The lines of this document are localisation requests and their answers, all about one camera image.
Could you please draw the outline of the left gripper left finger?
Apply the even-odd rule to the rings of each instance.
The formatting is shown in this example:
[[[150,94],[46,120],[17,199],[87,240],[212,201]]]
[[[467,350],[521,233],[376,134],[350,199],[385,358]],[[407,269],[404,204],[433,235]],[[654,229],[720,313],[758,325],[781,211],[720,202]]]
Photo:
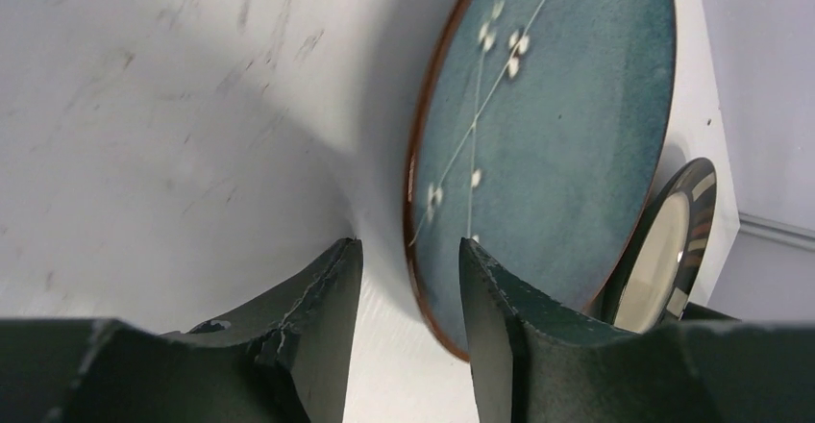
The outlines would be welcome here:
[[[5,318],[5,422],[339,422],[363,267],[342,238],[186,333],[115,318]]]

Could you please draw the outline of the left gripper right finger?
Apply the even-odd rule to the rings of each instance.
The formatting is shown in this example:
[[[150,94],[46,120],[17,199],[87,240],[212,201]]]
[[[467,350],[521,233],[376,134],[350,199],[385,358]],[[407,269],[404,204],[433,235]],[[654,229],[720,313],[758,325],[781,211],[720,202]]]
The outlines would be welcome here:
[[[574,311],[459,245],[473,388],[483,422],[810,422],[814,328],[732,319],[644,334]]]

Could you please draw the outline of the black striped rim plate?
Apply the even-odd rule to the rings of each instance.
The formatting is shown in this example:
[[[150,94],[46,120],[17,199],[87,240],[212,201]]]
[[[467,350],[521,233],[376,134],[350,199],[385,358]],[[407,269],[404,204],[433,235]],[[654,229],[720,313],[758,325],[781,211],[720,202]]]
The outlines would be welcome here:
[[[644,333],[678,321],[700,271],[716,209],[713,162],[683,166],[645,209],[609,277],[600,319]]]

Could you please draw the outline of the dark blue plate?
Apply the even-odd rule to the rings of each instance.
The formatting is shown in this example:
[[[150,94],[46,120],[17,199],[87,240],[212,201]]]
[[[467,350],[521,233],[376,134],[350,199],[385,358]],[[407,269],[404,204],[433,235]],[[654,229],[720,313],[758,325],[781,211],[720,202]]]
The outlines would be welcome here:
[[[420,312],[468,356],[460,242],[588,307],[626,249],[664,145],[675,0],[457,0],[408,150],[404,232]]]

